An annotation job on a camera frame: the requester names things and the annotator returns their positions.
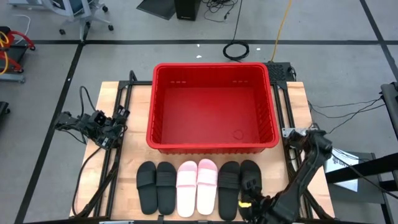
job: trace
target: pink slide sandal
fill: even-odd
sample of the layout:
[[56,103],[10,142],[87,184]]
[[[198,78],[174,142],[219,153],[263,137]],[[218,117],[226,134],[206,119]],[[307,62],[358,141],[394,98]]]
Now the pink slide sandal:
[[193,161],[184,162],[177,172],[177,212],[183,218],[195,211],[198,166]]
[[210,215],[214,209],[217,192],[218,169],[209,159],[202,159],[198,165],[197,209],[202,215]]

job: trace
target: coiled black cable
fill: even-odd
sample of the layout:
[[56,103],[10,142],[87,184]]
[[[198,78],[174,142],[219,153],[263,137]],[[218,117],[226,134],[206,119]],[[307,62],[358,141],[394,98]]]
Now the coiled black cable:
[[[240,17],[240,15],[241,15],[242,2],[243,2],[243,0],[241,0],[241,5],[240,5],[240,7],[239,7],[238,20],[236,21],[234,38],[232,38],[231,42],[230,42],[229,44],[227,44],[227,45],[224,47],[224,49],[223,49],[223,54],[224,54],[224,56],[225,56],[226,58],[230,59],[230,60],[234,60],[235,62],[240,62],[240,60],[242,60],[242,59],[244,59],[245,57],[247,57],[247,56],[249,55],[249,52],[250,52],[250,50],[249,50],[249,44],[248,44],[248,43],[246,43],[246,42],[244,42],[244,41],[235,41],[236,30],[238,29],[239,17]],[[232,46],[232,45],[234,45],[234,44],[242,45],[243,47],[246,48],[246,52],[245,52],[244,54],[240,55],[240,56],[237,56],[237,57],[233,57],[233,56],[228,55],[228,54],[226,53],[226,49],[227,49],[229,46]]]

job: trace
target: red plastic bin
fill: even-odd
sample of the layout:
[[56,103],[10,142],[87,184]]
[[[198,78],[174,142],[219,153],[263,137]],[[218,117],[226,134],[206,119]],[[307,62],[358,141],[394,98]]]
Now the red plastic bin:
[[165,154],[257,153],[279,135],[261,63],[155,67],[147,143]]

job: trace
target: black box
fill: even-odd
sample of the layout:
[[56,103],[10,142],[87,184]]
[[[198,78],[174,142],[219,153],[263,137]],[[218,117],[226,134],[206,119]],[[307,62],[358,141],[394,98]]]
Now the black box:
[[174,0],[178,19],[194,21],[197,18],[200,0]]

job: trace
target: gray floor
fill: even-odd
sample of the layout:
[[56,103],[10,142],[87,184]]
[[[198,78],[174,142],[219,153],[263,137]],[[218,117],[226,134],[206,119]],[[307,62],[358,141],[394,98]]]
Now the gray floor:
[[[140,1],[119,0],[105,3],[109,14],[98,14],[113,22],[114,31],[93,23],[90,40],[173,40],[230,39],[234,33],[238,7],[225,23],[204,20],[204,5],[195,22],[175,16],[166,21],[136,10]],[[398,40],[395,0],[367,0],[376,23],[386,40]],[[237,39],[275,39],[286,1],[244,1]],[[32,18],[29,36],[34,40],[78,39],[78,26],[59,35],[63,17],[39,9],[13,8],[0,2],[0,21],[25,31],[25,14]],[[224,13],[212,15],[221,19]],[[284,40],[377,40],[364,10],[357,0],[294,1],[281,39]],[[26,83],[0,82],[0,101],[10,102],[12,113],[2,124],[0,134],[0,220],[12,223],[21,204],[37,156],[57,105],[77,45],[38,45],[25,59]],[[162,62],[227,62],[224,45],[86,45],[81,53],[63,110],[80,112],[78,88],[87,87],[97,100],[101,82],[126,80],[130,70],[138,79],[151,80],[153,67]],[[273,45],[250,45],[246,62],[266,62]],[[398,58],[398,46],[388,46]],[[228,50],[238,54],[239,47]],[[276,62],[291,62],[303,81],[308,99],[316,105],[332,105],[378,98],[379,87],[395,79],[379,45],[280,45]],[[346,114],[359,107],[325,110],[329,115]],[[313,120],[329,131],[343,119]],[[385,156],[397,152],[385,108],[357,115],[330,135],[334,146],[347,151],[375,152]],[[65,133],[56,132],[34,192],[25,222],[67,218],[85,146]],[[391,199],[391,209],[398,203]],[[333,201],[336,216],[342,220],[382,223],[375,205]]]

